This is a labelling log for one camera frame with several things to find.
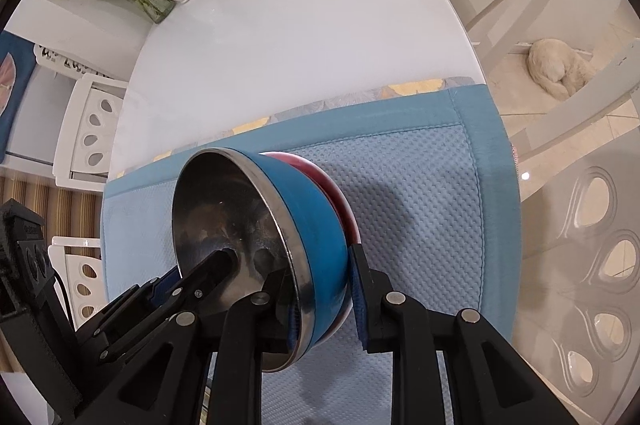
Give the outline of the white chair near wall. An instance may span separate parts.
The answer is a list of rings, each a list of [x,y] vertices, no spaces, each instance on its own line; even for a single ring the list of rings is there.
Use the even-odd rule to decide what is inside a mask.
[[[55,185],[91,192],[104,190],[127,86],[127,82],[89,73],[76,81],[55,148]]]

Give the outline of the blue steel bowl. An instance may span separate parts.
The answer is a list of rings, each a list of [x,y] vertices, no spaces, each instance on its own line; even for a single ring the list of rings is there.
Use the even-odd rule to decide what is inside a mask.
[[[271,299],[285,341],[265,353],[278,372],[333,332],[347,312],[347,237],[337,208],[293,165],[229,148],[200,151],[184,164],[172,199],[171,231],[181,275],[218,251],[238,260],[208,307],[219,313],[283,275]]]

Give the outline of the white sleeping dog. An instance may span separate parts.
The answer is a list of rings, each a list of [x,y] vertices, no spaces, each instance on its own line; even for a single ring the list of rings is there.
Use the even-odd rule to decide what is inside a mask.
[[[543,38],[530,46],[526,67],[530,78],[559,101],[575,95],[597,74],[590,62],[556,38]]]

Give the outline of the white carved chair right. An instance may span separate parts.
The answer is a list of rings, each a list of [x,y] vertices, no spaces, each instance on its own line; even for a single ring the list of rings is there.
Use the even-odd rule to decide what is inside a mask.
[[[638,423],[638,130],[586,154],[521,208],[514,347],[593,422]]]

